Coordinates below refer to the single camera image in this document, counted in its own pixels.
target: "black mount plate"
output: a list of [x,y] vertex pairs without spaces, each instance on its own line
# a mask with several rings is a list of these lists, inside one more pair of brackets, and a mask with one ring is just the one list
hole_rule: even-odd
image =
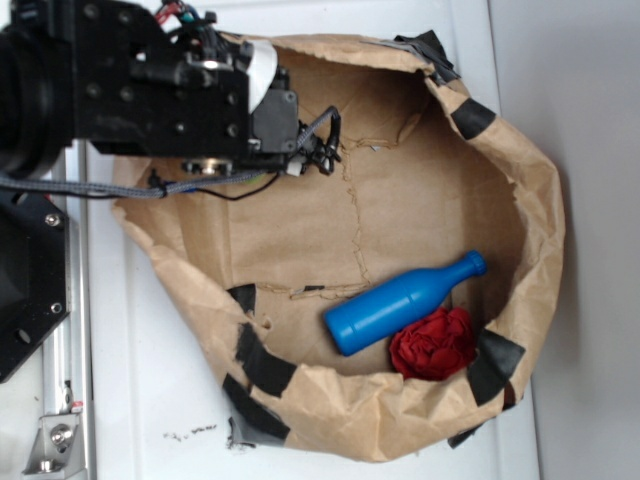
[[0,383],[67,316],[67,225],[42,195],[0,192]]

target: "bottle neck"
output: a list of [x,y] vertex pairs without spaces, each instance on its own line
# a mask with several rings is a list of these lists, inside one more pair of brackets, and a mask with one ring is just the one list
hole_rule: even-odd
[[478,274],[476,265],[466,257],[453,265],[449,265],[448,267],[444,267],[439,270],[442,274],[443,281],[450,285],[451,288],[467,278]]

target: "red object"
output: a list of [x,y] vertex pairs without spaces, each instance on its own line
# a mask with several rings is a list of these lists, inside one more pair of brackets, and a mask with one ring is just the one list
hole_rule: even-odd
[[469,313],[440,307],[398,332],[389,351],[405,380],[444,380],[473,361],[475,347]]
[[162,10],[160,10],[156,14],[156,21],[160,25],[162,25],[167,20],[169,20],[169,18],[171,18],[171,15],[177,15],[178,13],[180,13],[180,11],[181,11],[180,5],[176,3],[170,3],[169,5],[166,5]]

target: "cable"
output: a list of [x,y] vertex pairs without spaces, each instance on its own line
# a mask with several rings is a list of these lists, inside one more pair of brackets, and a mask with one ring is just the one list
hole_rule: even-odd
[[52,180],[16,180],[4,175],[0,175],[0,188],[23,192],[40,192],[50,194],[61,194],[69,196],[93,196],[96,193],[99,198],[103,196],[113,196],[114,198],[164,198],[175,193],[184,193],[197,190],[198,188],[225,185],[231,183],[243,183],[252,180],[264,171],[250,171],[235,174],[228,177],[202,177],[193,180],[186,180],[175,183],[161,183],[161,186],[151,188],[123,187],[120,185],[110,185],[104,183],[81,183],[81,182],[61,182]]
[[318,128],[320,128],[320,126],[331,117],[340,117],[340,114],[338,113],[338,109],[336,107],[332,106],[327,108],[322,115],[311,122],[311,124],[309,124],[309,126],[302,133],[300,133],[300,135],[298,135],[298,140],[296,141],[296,150],[300,150],[304,146],[304,144],[307,143],[307,140],[309,140],[311,135],[313,135],[316,130],[318,130]]
[[242,200],[243,198],[248,198],[248,197],[250,197],[252,195],[255,195],[257,193],[265,191],[271,185],[276,183],[276,180],[278,180],[278,178],[280,178],[280,173],[276,173],[271,178],[271,180],[269,180],[267,183],[262,185],[260,188],[256,188],[255,190],[252,190],[250,192],[243,193],[242,195],[238,195],[237,197],[230,197],[230,196],[225,195],[223,193],[214,192],[213,190],[207,190],[205,188],[197,188],[196,192],[206,193],[207,195],[212,195],[214,197],[222,198],[223,200],[229,200],[230,202],[237,202],[238,200]]

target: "white wall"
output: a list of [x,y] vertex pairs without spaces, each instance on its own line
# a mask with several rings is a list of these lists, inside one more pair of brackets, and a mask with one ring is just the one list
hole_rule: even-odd
[[559,166],[565,275],[534,374],[542,473],[640,471],[640,2],[490,0],[503,115]]
[[9,23],[9,2],[0,2],[0,29]]

